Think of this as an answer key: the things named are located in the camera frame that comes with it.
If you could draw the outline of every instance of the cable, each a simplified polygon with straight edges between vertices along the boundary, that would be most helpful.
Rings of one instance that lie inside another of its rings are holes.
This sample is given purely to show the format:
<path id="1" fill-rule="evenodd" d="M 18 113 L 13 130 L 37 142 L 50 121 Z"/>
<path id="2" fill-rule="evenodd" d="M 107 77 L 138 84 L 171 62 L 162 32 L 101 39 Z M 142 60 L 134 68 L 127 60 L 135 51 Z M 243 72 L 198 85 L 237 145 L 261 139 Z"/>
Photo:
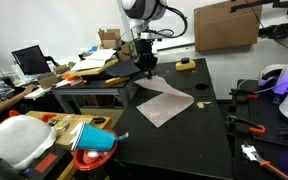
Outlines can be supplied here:
<path id="1" fill-rule="evenodd" d="M 175 8 L 169 7 L 169 6 L 165 6 L 163 3 L 161 3 L 161 0 L 157 0 L 157 3 L 160 6 L 162 6 L 163 8 L 165 8 L 165 9 L 167 9 L 167 10 L 169 10 L 169 11 L 175 13 L 175 14 L 177 14 L 178 16 L 180 16 L 180 18 L 183 20 L 183 23 L 184 23 L 184 30 L 183 30 L 183 32 L 181 32 L 180 34 L 178 34 L 176 36 L 174 36 L 174 32 L 172 30 L 170 30 L 170 29 L 168 29 L 168 30 L 167 29 L 162 29 L 160 31 L 147 30 L 147 32 L 158 34 L 158 35 L 160 35 L 162 37 L 165 37 L 165 38 L 177 38 L 177 37 L 183 36 L 183 34 L 185 34 L 185 32 L 187 31 L 187 28 L 188 28 L 187 17 L 185 17 L 184 14 L 181 11 L 179 11 L 179 10 L 177 10 Z M 173 32 L 173 34 L 172 35 L 165 35 L 165 34 L 160 33 L 161 31 L 166 31 L 166 30 Z"/>
<path id="2" fill-rule="evenodd" d="M 280 84 L 280 85 L 278 85 L 278 86 L 273 86 L 273 87 L 270 87 L 270 88 L 267 88 L 267 89 L 264 89 L 264 90 L 255 91 L 254 93 L 256 93 L 256 94 L 263 93 L 263 92 L 269 91 L 269 90 L 271 90 L 271 89 L 274 89 L 274 88 L 283 86 L 283 85 L 285 85 L 285 84 L 287 84 L 287 83 L 288 83 L 288 81 L 285 82 L 285 83 L 283 83 L 283 84 Z"/>
<path id="3" fill-rule="evenodd" d="M 237 86 L 237 89 L 240 89 L 241 85 L 242 85 L 243 83 L 245 83 L 246 81 L 249 81 L 249 80 L 258 80 L 258 77 L 249 78 L 249 79 L 243 80 L 243 81 Z"/>
<path id="4" fill-rule="evenodd" d="M 260 25 L 262 26 L 263 30 L 265 31 L 265 35 L 268 36 L 269 33 L 267 32 L 266 28 L 265 28 L 264 25 L 262 24 L 262 22 L 261 22 L 261 20 L 259 19 L 259 17 L 256 15 L 253 7 L 251 7 L 251 9 L 252 9 L 252 11 L 253 11 L 253 13 L 254 13 L 257 21 L 260 23 Z M 281 44 L 282 46 L 284 46 L 286 49 L 288 49 L 288 47 L 287 47 L 285 44 L 283 44 L 282 42 L 276 40 L 277 38 L 274 38 L 274 36 L 272 36 L 272 39 L 275 40 L 277 43 Z"/>

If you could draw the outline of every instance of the black cable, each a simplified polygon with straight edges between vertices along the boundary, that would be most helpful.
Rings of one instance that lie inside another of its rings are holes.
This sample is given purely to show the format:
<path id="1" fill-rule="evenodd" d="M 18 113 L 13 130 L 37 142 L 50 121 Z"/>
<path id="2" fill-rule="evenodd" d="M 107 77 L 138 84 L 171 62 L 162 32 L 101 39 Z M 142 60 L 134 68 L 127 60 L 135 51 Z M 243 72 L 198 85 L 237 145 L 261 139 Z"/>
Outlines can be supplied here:
<path id="1" fill-rule="evenodd" d="M 254 13 L 257 21 L 261 24 L 261 26 L 262 26 L 262 28 L 263 28 L 263 30 L 265 31 L 265 34 L 266 34 L 266 36 L 267 36 L 269 33 L 267 32 L 266 28 L 265 28 L 264 25 L 262 24 L 261 20 L 260 20 L 260 19 L 258 18 L 258 16 L 256 15 L 253 7 L 251 7 L 251 9 L 252 9 L 252 11 L 253 11 L 253 13 Z M 282 46 L 284 46 L 286 49 L 288 49 L 288 47 L 287 47 L 285 44 L 283 44 L 282 42 L 278 41 L 277 38 L 274 38 L 274 36 L 271 36 L 271 37 L 272 37 L 272 39 L 273 39 L 274 41 L 276 41 L 277 43 L 279 43 L 280 45 L 282 45 Z"/>
<path id="2" fill-rule="evenodd" d="M 169 10 L 169 11 L 175 13 L 175 14 L 177 14 L 178 16 L 180 16 L 180 18 L 183 20 L 183 23 L 184 23 L 184 30 L 183 30 L 182 33 L 180 33 L 180 34 L 178 34 L 178 35 L 176 35 L 176 36 L 174 36 L 174 31 L 172 31 L 172 30 L 170 30 L 170 29 L 163 29 L 163 30 L 160 30 L 160 31 L 147 30 L 147 32 L 149 32 L 149 33 L 154 33 L 154 34 L 158 34 L 158 35 L 160 35 L 160 36 L 162 36 L 162 37 L 165 37 L 165 38 L 177 38 L 177 37 L 183 36 L 183 34 L 185 34 L 185 32 L 187 31 L 187 28 L 188 28 L 187 17 L 185 17 L 184 14 L 183 14 L 181 11 L 179 11 L 179 10 L 177 10 L 177 9 L 175 9 L 175 8 L 169 7 L 169 6 L 165 6 L 163 3 L 161 3 L 160 0 L 157 0 L 157 2 L 158 2 L 159 5 L 162 6 L 163 8 L 165 8 L 165 9 L 167 9 L 167 10 Z M 160 33 L 161 31 L 170 31 L 170 32 L 173 33 L 173 34 L 171 34 L 171 35 L 165 35 L 165 34 Z"/>

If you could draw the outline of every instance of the yellow object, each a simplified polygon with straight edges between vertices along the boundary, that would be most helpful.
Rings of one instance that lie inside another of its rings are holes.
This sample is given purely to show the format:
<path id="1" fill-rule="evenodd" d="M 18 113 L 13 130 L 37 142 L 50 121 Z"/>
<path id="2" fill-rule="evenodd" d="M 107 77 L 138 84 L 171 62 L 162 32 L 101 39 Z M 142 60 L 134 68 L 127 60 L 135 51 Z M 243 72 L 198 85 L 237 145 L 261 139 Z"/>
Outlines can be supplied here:
<path id="1" fill-rule="evenodd" d="M 176 63 L 176 71 L 184 71 L 186 69 L 193 69 L 195 68 L 195 62 L 193 60 L 190 60 L 189 63 L 182 64 L 182 62 Z"/>
<path id="2" fill-rule="evenodd" d="M 113 59 L 113 60 L 108 61 L 101 68 L 88 69 L 88 70 L 84 70 L 84 71 L 74 71 L 74 72 L 71 72 L 70 75 L 71 76 L 96 75 L 96 74 L 103 72 L 106 68 L 108 68 L 108 67 L 110 67 L 116 63 L 118 63 L 118 59 Z"/>
<path id="3" fill-rule="evenodd" d="M 112 78 L 109 80 L 105 81 L 106 86 L 115 86 L 116 84 L 125 82 L 127 80 L 129 80 L 130 78 L 126 77 L 126 78 L 122 78 L 122 77 L 118 77 L 118 78 Z"/>

